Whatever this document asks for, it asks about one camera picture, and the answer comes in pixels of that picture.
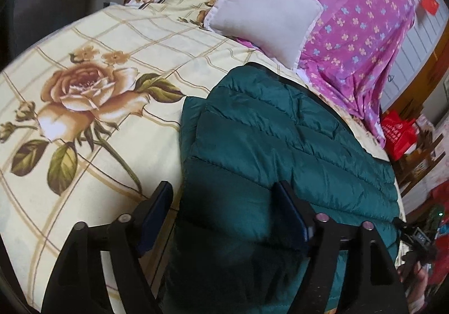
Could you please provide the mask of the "person's right hand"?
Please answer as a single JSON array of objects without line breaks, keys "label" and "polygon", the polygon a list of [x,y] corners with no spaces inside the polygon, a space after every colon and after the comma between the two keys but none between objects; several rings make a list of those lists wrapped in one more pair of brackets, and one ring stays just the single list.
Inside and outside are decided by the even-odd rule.
[{"label": "person's right hand", "polygon": [[420,262],[417,262],[412,270],[412,283],[406,290],[409,314],[419,313],[425,307],[425,290],[429,283],[431,268],[431,264],[421,265]]}]

